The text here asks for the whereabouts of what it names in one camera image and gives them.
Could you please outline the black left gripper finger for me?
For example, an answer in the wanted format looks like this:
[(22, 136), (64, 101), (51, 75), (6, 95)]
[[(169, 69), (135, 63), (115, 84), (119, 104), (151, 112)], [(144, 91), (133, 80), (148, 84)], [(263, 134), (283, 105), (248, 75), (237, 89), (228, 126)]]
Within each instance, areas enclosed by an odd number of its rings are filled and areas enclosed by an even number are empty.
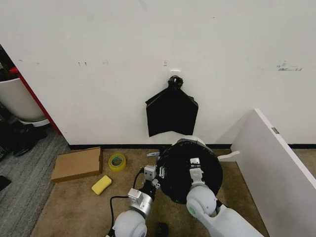
[(164, 178), (165, 178), (164, 167), (160, 166), (159, 168), (157, 168), (157, 173), (156, 173), (155, 178), (152, 181), (152, 185), (155, 188), (160, 188), (161, 184), (163, 183)]

